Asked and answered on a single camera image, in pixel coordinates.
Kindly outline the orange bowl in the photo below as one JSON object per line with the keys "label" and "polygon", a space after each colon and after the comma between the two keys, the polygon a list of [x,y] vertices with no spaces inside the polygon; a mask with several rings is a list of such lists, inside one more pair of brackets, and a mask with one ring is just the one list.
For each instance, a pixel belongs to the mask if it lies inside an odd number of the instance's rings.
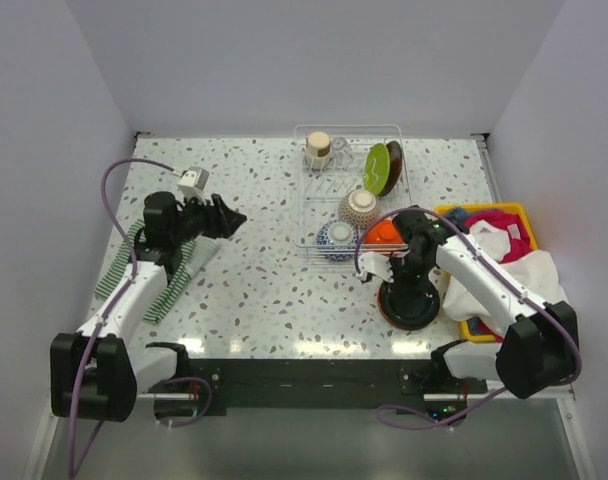
{"label": "orange bowl", "polygon": [[369,252],[392,256],[404,251],[406,243],[403,241],[391,219],[377,223],[366,235],[362,247]]}

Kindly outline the blue white patterned bowl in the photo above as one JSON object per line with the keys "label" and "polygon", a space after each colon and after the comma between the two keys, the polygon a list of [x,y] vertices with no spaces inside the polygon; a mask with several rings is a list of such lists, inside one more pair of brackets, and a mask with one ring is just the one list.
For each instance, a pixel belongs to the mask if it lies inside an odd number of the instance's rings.
{"label": "blue white patterned bowl", "polygon": [[333,220],[324,224],[316,235],[316,245],[323,258],[343,262],[353,257],[358,230],[350,222]]}

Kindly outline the brown patterned bowl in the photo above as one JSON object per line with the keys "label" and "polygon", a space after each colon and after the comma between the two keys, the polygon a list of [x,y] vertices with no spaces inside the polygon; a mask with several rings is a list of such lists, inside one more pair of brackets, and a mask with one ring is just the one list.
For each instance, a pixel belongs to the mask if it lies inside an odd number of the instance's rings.
{"label": "brown patterned bowl", "polygon": [[350,191],[338,206],[338,219],[359,229],[367,228],[379,217],[378,198],[363,188]]}

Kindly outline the beige steel cup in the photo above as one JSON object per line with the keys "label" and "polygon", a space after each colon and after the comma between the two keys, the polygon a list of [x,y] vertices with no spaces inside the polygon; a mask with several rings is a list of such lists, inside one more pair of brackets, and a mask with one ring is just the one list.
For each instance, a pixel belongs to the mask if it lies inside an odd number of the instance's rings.
{"label": "beige steel cup", "polygon": [[310,133],[306,138],[305,146],[305,161],[309,168],[323,170],[331,160],[331,137],[323,131]]}

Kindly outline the lime green plate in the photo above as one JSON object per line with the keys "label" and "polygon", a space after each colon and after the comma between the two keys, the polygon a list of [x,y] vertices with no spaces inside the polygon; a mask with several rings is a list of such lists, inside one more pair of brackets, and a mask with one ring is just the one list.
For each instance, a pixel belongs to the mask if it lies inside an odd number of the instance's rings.
{"label": "lime green plate", "polygon": [[391,158],[387,146],[377,143],[370,148],[363,170],[363,186],[376,196],[382,196],[391,173]]}

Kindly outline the clear wire dish rack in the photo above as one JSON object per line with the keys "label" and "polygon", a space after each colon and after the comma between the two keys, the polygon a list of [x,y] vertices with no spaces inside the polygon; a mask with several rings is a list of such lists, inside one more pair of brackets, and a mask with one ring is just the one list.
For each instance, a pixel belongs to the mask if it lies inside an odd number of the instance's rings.
{"label": "clear wire dish rack", "polygon": [[298,125],[295,245],[308,263],[346,264],[369,225],[411,203],[394,125]]}

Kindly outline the clear glass cup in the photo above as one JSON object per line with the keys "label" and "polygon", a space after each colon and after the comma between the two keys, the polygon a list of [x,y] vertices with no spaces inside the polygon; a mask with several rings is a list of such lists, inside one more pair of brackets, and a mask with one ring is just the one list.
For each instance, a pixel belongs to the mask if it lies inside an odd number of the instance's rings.
{"label": "clear glass cup", "polygon": [[352,147],[348,140],[343,136],[334,136],[331,138],[332,157],[336,163],[345,164],[350,161],[352,156]]}

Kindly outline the red floral plate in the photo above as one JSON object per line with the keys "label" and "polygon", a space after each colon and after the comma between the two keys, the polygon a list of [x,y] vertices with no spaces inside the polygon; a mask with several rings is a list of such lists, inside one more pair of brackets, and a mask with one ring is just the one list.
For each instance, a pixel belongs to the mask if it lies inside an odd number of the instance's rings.
{"label": "red floral plate", "polygon": [[390,169],[386,185],[380,193],[381,197],[387,196],[394,189],[401,175],[404,160],[402,146],[398,141],[392,140],[388,142],[386,148],[389,153]]}

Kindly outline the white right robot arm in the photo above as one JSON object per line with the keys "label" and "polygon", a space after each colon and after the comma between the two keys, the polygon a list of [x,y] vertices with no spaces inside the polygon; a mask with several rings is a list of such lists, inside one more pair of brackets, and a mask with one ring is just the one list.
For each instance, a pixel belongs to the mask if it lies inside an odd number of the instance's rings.
{"label": "white right robot arm", "polygon": [[391,276],[378,291],[384,318],[418,330],[437,316],[440,301],[429,273],[439,268],[459,281],[488,312],[499,343],[456,340],[430,354],[423,385],[453,392],[465,379],[501,382],[526,399],[550,386],[574,382],[582,370],[577,314],[515,280],[477,246],[461,225],[417,206],[398,209],[393,225],[408,251],[389,260]]}

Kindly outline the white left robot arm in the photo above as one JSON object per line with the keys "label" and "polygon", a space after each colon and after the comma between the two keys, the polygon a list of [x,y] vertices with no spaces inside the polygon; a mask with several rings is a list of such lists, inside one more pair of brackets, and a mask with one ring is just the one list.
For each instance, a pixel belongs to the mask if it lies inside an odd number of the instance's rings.
{"label": "white left robot arm", "polygon": [[178,201],[168,191],[145,198],[144,225],[132,241],[135,257],[122,279],[96,315],[51,343],[51,409],[56,416],[122,422],[137,396],[157,384],[169,392],[189,385],[184,347],[154,343],[152,359],[133,360],[128,343],[153,302],[179,279],[183,247],[200,237],[228,239],[246,220],[218,194],[205,202]]}

